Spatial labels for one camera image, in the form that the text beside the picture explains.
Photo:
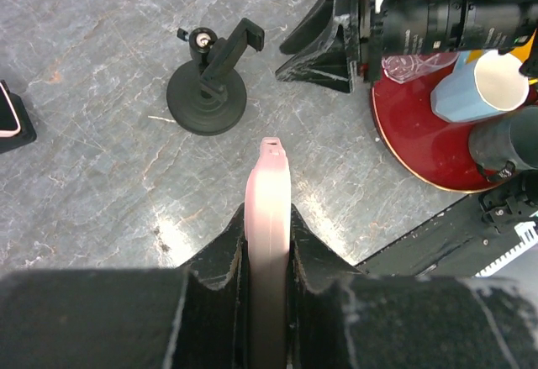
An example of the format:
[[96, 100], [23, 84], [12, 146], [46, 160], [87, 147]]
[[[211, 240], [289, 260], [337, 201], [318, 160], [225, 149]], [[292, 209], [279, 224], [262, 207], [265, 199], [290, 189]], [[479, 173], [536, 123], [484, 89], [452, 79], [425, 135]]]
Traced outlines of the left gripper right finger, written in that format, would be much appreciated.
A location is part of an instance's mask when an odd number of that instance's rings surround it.
[[291, 215], [291, 368], [534, 368], [537, 298], [508, 278], [368, 275]]

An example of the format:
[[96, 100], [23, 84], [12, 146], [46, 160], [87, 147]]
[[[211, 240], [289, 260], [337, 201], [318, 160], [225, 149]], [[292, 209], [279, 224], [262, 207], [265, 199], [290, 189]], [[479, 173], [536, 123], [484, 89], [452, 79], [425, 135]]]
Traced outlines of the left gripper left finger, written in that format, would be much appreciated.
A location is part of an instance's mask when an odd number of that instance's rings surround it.
[[16, 271], [1, 281], [4, 368], [243, 368], [244, 212], [175, 268]]

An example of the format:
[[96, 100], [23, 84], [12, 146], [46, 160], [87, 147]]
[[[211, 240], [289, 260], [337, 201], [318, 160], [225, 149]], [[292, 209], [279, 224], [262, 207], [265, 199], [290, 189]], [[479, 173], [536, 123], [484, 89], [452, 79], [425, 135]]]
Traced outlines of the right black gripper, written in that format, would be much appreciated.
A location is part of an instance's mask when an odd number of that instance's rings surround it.
[[382, 0], [351, 0], [351, 15], [332, 15], [333, 0], [317, 0], [279, 50], [293, 55], [276, 70], [280, 82], [305, 82], [353, 92], [355, 79], [381, 77]]

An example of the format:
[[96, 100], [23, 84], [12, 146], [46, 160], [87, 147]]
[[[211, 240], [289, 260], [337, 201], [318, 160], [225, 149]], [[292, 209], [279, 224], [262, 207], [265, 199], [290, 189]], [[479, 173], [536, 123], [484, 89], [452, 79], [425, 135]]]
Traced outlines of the black round base phone holder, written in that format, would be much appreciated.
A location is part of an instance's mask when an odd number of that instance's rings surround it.
[[190, 32], [178, 29], [177, 38], [189, 44], [191, 60], [179, 66], [168, 82], [171, 116], [192, 134], [229, 131], [239, 123], [247, 104], [245, 84], [235, 66], [247, 47], [263, 50], [264, 29], [243, 18], [227, 39], [206, 27]]

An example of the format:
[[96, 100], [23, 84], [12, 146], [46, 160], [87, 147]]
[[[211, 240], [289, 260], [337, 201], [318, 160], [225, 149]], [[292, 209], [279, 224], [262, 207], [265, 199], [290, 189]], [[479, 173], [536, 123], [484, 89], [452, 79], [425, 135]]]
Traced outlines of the pink case smartphone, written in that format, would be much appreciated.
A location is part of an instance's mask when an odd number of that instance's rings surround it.
[[284, 368], [291, 175], [281, 141], [266, 137], [245, 189], [249, 259], [249, 368]]
[[9, 96], [9, 90], [4, 80], [1, 80], [0, 98], [0, 137], [11, 138], [21, 131], [21, 123]]

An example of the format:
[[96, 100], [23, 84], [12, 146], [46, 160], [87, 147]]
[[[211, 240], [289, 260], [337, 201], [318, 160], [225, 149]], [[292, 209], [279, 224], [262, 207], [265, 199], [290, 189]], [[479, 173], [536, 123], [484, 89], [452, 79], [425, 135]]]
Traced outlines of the black folding phone stand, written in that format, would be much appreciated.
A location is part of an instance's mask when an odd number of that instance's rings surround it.
[[36, 141], [37, 134], [20, 96], [1, 95], [1, 153]]

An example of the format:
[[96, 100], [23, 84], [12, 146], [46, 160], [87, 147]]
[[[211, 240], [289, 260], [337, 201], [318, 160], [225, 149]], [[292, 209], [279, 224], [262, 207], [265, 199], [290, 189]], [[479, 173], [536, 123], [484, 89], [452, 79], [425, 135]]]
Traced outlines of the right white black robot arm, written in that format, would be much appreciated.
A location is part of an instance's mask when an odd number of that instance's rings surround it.
[[318, 0], [281, 44], [281, 82], [352, 92], [382, 60], [469, 50], [500, 54], [537, 40], [537, 0]]

